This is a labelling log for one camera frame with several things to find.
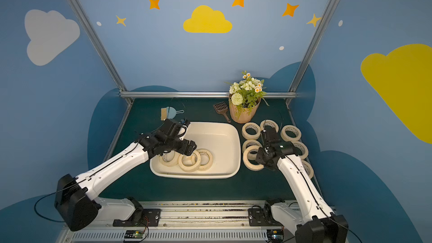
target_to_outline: black cable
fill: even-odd
[[[327,214],[324,213],[323,209],[320,207],[320,205],[318,204],[318,201],[315,199],[315,196],[311,190],[311,188],[309,187],[308,181],[306,180],[305,176],[303,175],[303,173],[301,172],[301,170],[297,167],[297,165],[294,163],[294,161],[292,159],[290,159],[288,156],[287,158],[294,164],[294,166],[297,168],[297,170],[299,171],[299,173],[301,174],[301,176],[303,177],[303,180],[306,183],[306,186],[308,186],[309,192],[312,195],[313,199],[315,200],[315,203],[317,204],[317,207],[321,210],[321,212],[324,214],[324,216],[327,217],[327,219],[331,220],[332,222],[334,222],[335,224],[341,226],[342,228],[346,229],[347,231],[350,231],[351,233],[353,233],[353,235],[355,235],[357,237],[357,239],[360,241],[360,243],[363,243],[363,241],[349,228],[339,224],[337,221],[331,219],[329,216],[327,216]]]
[[[66,189],[69,189],[69,188],[75,187],[76,185],[78,185],[78,184],[80,184],[81,182],[84,182],[84,181],[85,181],[85,180],[79,181],[77,184],[73,184],[72,186],[69,186],[69,187],[66,187],[66,188],[64,188],[64,189],[58,190],[57,192],[62,192],[62,191],[64,191],[64,190],[66,190]],[[36,202],[35,202],[35,205],[33,206],[33,210],[35,211],[36,215],[38,215],[39,217],[41,217],[41,218],[43,218],[43,219],[46,219],[46,220],[48,220],[48,221],[52,221],[52,222],[63,223],[64,221],[62,221],[62,220],[57,220],[57,221],[56,221],[56,220],[53,220],[53,219],[47,218],[47,217],[45,217],[45,216],[42,216],[41,214],[39,214],[39,212],[38,212],[38,210],[37,210],[37,208],[36,208],[37,204],[38,204],[38,203],[39,203],[43,198],[46,198],[46,197],[51,196],[51,195],[53,195],[53,194],[56,194],[57,192],[53,192],[53,193],[47,194],[47,195],[45,195],[44,197],[40,198],[38,201],[36,201]]]

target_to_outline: white plastic tub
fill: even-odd
[[[237,129],[226,123],[191,122],[185,139],[195,141],[197,149],[213,154],[213,165],[207,171],[187,173],[180,166],[168,167],[159,156],[150,160],[150,169],[157,176],[186,179],[222,179],[235,175],[240,168],[241,146]]]

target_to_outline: orange star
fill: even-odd
[[[291,6],[290,4],[287,3],[286,4],[286,11],[282,14],[282,16],[289,15],[291,17],[294,17],[294,11],[298,6],[299,5]]]
[[[244,7],[245,6],[245,0],[234,0],[234,3],[232,4],[232,6],[240,6],[240,7]]]
[[[152,8],[157,8],[158,10],[160,10],[159,0],[150,0],[150,9]]]

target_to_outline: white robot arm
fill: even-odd
[[[78,231],[96,217],[100,219],[98,212],[102,206],[98,203],[98,195],[137,165],[171,150],[190,156],[197,146],[194,141],[184,139],[188,126],[187,120],[179,123],[166,119],[157,130],[141,134],[135,142],[101,165],[74,178],[70,174],[60,178],[54,206],[70,230]],[[124,205],[126,207],[123,208],[128,210],[118,216],[123,220],[130,217],[136,209],[129,201],[124,201]]]
[[[280,170],[294,193],[300,213],[284,202],[270,206],[271,216],[295,235],[296,243],[345,243],[348,223],[342,215],[335,215],[321,197],[303,167],[302,160],[294,154],[293,144],[282,146],[274,128],[261,132],[263,148],[258,150],[256,161],[270,170]]]

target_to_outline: litter scoop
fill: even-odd
[[[231,123],[231,120],[226,115],[226,112],[228,111],[228,106],[226,105],[226,103],[224,102],[220,102],[218,104],[216,103],[213,105],[213,107],[215,108],[216,113],[218,113],[219,115],[223,115],[226,118],[226,121],[228,123]]]

